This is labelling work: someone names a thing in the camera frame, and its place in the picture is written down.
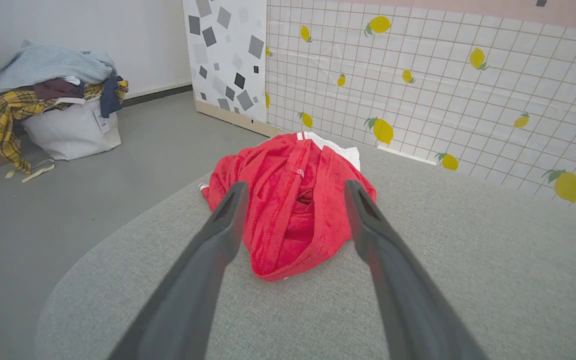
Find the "light blue knit fabric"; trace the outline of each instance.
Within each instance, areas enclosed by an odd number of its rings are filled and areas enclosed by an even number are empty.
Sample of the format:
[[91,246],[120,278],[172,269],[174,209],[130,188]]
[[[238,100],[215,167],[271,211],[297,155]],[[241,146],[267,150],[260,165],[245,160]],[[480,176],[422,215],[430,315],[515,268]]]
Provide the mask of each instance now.
[[0,69],[0,95],[46,80],[74,76],[85,84],[101,84],[116,75],[115,63],[105,52],[33,45],[27,41]]

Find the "pink wall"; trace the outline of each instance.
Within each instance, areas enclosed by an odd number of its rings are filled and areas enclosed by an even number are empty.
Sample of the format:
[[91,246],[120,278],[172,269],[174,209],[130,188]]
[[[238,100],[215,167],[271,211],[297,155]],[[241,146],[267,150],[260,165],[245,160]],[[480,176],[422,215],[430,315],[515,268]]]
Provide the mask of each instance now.
[[347,0],[352,3],[395,5],[511,18],[576,28],[576,0]]

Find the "grid pattern wallpaper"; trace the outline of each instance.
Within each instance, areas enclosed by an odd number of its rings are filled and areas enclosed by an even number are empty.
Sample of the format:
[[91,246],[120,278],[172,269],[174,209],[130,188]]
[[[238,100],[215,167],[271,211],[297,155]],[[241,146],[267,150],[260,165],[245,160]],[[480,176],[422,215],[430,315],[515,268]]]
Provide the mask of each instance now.
[[576,29],[323,0],[269,0],[267,22],[269,125],[576,208]]

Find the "red jacket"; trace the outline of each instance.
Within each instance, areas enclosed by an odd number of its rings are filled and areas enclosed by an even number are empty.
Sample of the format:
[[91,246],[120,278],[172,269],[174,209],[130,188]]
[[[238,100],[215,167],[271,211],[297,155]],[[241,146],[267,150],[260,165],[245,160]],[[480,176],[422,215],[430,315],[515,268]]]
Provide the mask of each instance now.
[[250,201],[243,242],[256,276],[276,281],[330,259],[351,238],[344,182],[359,181],[373,201],[373,185],[338,153],[297,135],[275,136],[222,158],[201,193],[211,210],[243,180]]

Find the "white wall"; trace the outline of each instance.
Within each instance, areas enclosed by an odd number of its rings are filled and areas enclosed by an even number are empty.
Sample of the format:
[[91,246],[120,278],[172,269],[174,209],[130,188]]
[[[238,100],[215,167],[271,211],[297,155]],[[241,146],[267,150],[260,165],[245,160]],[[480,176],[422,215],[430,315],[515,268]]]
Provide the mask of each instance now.
[[182,0],[0,0],[0,66],[24,39],[106,51],[130,98],[191,82]]

